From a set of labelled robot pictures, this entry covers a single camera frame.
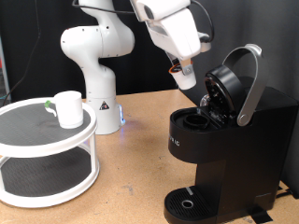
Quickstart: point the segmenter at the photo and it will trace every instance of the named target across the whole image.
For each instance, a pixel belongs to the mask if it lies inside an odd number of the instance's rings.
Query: black curtain
[[[81,70],[61,50],[60,38],[70,27],[96,25],[95,18],[71,6],[73,0],[36,0],[41,38],[28,76],[12,92],[12,100],[53,96],[59,91],[76,90],[85,97]],[[114,0],[117,10],[133,11],[129,0]],[[135,48],[129,55],[101,59],[116,75],[117,94],[174,89],[176,83],[168,74],[170,61],[155,47],[144,22],[135,15],[120,15],[135,34]],[[6,58],[9,86],[23,76],[37,39],[35,0],[0,1],[0,35]]]

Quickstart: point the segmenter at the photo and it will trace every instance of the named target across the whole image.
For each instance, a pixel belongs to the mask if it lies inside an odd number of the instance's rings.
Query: wooden table
[[[101,170],[93,186],[74,200],[49,208],[0,203],[0,224],[167,223],[164,197],[173,189],[193,185],[196,169],[169,153],[169,116],[194,104],[179,90],[123,95],[117,100],[126,124],[116,133],[96,136]],[[277,199],[268,213],[272,223],[297,224],[298,212],[299,201],[286,196]],[[230,223],[254,222],[244,217]]]

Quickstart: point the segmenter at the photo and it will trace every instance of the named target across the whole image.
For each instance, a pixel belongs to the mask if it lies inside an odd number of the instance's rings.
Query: white cup
[[[54,96],[58,121],[64,129],[74,129],[83,124],[83,109],[81,93],[78,91],[63,91]],[[56,117],[55,110],[46,108]]]

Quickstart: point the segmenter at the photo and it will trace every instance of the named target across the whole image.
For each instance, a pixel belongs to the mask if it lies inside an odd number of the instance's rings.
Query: black coffee maker
[[[232,68],[249,53],[255,78],[237,77]],[[223,223],[273,207],[298,104],[265,87],[267,77],[258,46],[235,49],[206,74],[206,105],[171,115],[169,151],[197,170],[194,186],[166,196],[169,223]]]

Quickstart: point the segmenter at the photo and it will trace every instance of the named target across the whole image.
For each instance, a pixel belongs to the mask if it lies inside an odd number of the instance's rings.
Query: round plastic stand
[[[83,124],[63,129],[45,110],[50,98],[0,109],[0,200],[19,207],[69,201],[98,177],[94,111],[83,104]]]

